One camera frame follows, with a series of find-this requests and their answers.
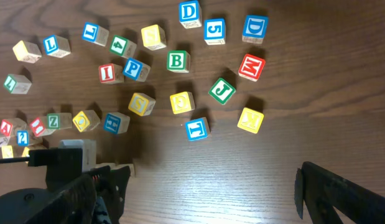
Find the red 1 block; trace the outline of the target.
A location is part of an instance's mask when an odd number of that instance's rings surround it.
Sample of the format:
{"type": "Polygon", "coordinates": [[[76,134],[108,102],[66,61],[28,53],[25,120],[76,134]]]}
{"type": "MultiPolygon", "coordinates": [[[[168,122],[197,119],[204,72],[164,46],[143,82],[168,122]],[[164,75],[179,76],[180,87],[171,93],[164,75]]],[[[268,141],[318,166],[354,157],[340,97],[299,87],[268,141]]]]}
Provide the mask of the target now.
{"type": "Polygon", "coordinates": [[[37,117],[29,126],[36,137],[48,136],[56,131],[56,129],[49,128],[49,122],[46,116],[37,117]]]}

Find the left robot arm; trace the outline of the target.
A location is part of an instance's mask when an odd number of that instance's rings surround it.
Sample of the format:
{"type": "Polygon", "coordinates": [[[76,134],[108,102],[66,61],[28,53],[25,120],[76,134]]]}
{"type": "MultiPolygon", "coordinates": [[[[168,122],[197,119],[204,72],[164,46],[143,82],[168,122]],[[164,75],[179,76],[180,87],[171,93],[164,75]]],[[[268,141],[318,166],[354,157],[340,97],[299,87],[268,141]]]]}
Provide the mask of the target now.
{"type": "Polygon", "coordinates": [[[46,189],[20,189],[0,196],[0,223],[118,223],[124,213],[129,166],[83,171],[82,149],[31,150],[28,157],[0,159],[45,166],[46,189]]]}

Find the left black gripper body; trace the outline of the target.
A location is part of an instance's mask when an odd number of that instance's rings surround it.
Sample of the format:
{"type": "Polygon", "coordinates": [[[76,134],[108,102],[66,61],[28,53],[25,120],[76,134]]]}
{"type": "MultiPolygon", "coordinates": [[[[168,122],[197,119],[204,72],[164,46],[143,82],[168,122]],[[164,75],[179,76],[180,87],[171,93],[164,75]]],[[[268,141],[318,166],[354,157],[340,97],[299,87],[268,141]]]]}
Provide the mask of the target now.
{"type": "Polygon", "coordinates": [[[50,149],[44,162],[47,189],[64,199],[55,209],[55,214],[65,215],[62,223],[119,223],[131,177],[128,165],[83,171],[83,152],[75,148],[50,149]]]}

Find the blue P block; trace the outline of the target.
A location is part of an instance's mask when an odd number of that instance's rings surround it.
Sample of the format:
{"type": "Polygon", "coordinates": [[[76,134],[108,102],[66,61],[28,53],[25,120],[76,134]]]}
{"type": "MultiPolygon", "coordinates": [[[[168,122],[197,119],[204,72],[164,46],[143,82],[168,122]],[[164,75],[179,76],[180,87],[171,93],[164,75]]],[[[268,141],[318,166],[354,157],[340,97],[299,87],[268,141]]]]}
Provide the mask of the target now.
{"type": "Polygon", "coordinates": [[[151,67],[134,58],[128,58],[123,69],[123,75],[137,82],[145,82],[151,67]]]}

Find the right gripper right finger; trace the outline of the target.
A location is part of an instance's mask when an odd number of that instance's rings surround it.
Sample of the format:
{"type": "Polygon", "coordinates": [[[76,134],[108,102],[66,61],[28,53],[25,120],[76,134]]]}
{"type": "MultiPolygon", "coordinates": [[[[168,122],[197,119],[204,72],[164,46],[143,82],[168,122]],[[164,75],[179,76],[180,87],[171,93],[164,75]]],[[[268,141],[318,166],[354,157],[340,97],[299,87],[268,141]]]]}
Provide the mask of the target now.
{"type": "Polygon", "coordinates": [[[385,197],[309,161],[297,169],[294,202],[313,223],[341,223],[338,211],[354,223],[385,223],[385,197]]]}

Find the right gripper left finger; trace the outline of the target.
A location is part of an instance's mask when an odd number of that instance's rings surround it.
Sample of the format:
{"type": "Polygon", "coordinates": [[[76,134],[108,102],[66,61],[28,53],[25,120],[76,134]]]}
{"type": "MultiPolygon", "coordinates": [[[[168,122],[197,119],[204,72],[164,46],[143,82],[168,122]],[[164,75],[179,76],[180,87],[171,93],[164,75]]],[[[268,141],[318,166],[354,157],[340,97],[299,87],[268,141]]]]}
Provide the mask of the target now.
{"type": "Polygon", "coordinates": [[[83,174],[42,202],[34,202],[24,223],[91,223],[95,202],[95,184],[83,174]]]}

